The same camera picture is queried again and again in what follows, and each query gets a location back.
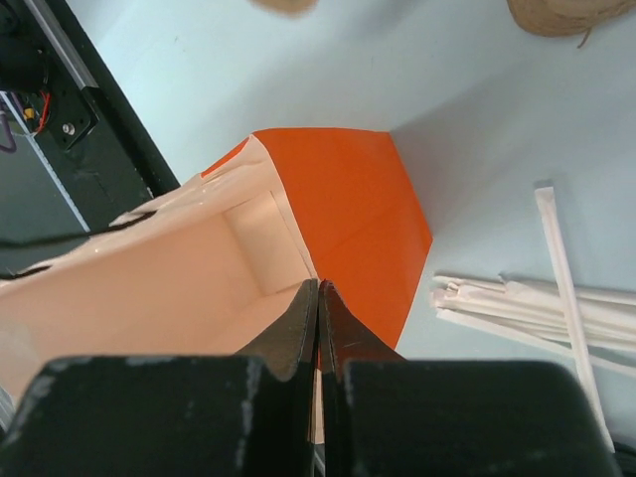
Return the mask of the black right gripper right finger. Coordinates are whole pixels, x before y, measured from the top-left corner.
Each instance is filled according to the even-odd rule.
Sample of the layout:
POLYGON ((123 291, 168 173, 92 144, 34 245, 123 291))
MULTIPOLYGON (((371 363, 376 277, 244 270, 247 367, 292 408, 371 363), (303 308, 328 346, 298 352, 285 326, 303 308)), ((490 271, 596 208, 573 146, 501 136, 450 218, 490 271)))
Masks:
POLYGON ((330 476, 616 476, 580 384, 542 361, 409 361, 319 288, 330 476))

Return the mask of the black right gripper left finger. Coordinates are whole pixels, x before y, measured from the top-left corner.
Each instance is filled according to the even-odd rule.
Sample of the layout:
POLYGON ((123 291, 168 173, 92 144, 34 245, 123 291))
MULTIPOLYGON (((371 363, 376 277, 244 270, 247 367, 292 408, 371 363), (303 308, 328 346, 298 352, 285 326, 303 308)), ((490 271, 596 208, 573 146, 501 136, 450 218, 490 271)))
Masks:
POLYGON ((237 353, 64 357, 30 383, 5 476, 310 476, 318 283, 237 353))

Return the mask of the orange paper gift bag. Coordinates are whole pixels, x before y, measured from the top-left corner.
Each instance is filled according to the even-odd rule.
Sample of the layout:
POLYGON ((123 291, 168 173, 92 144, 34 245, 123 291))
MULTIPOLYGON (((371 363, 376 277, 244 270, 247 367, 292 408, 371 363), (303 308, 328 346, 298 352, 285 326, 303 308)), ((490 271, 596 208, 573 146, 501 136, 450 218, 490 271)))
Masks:
POLYGON ((49 361, 231 354, 311 278, 395 346, 431 244, 388 133, 256 131, 110 232, 2 280, 6 439, 31 411, 27 391, 49 392, 49 361))

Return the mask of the single brown pulp cup carrier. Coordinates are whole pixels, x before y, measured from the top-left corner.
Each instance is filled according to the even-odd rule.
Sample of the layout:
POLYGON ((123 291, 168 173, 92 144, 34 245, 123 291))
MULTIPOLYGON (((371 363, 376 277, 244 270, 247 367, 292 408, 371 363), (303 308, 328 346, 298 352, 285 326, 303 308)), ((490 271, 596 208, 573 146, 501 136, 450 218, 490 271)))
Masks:
POLYGON ((317 0, 250 0, 250 3, 264 11, 286 17, 299 17, 311 12, 317 0))

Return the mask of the brown pulp cup carrier stack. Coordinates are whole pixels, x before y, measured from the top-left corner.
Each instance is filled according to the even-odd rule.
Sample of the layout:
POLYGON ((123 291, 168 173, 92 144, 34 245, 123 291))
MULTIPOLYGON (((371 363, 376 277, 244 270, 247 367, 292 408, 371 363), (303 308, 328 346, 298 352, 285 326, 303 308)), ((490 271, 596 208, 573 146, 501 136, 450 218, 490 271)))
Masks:
POLYGON ((544 38, 582 35, 579 49, 591 32, 635 11, 633 0, 508 0, 508 9, 518 27, 544 38))

